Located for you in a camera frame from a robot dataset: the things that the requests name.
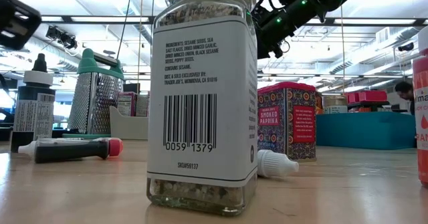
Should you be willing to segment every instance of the ceiling beam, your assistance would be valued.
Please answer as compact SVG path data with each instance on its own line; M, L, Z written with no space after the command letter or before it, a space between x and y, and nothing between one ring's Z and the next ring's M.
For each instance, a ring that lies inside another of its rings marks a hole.
M50 24L104 24L104 25L134 25L153 24L156 16L128 16L126 23L123 22L123 16L108 15L42 15L42 23ZM428 25L428 18L403 19L403 18L371 18L371 17L327 17L324 23L319 19L313 18L304 26L320 27L425 27Z

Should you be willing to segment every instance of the box grater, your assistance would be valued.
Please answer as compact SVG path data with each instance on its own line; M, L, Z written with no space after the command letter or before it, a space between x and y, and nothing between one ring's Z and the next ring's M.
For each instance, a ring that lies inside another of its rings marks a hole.
M104 69L97 62L110 66ZM85 49L78 67L68 128L73 134L110 134L110 106L117 107L124 76L119 60Z

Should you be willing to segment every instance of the smoked paprika tin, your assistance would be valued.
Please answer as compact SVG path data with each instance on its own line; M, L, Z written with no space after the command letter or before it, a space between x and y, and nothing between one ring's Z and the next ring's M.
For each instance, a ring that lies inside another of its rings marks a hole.
M258 149L286 154L290 160L315 161L316 89L282 82L257 91Z

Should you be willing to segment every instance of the teal bin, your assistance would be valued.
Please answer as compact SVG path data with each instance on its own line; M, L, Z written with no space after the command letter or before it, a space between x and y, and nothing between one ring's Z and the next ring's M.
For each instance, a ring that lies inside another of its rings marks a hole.
M396 150L415 145L415 117L395 112L319 114L316 144Z

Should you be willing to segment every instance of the white label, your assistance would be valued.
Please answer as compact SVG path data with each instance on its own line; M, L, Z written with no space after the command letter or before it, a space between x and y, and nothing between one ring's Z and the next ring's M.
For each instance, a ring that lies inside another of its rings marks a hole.
M324 108L325 114L343 114L348 113L348 106L328 106Z
M118 111L123 116L131 116L132 96L119 95L118 97Z
M54 95L42 93L37 95L37 100L19 100L13 131L34 132L33 140L52 138L54 102Z
M419 150L428 150L428 87L415 89L416 139Z
M138 95L136 100L136 114L138 117L148 117L149 95Z
M155 30L148 177L242 187L257 170L257 49L240 17Z

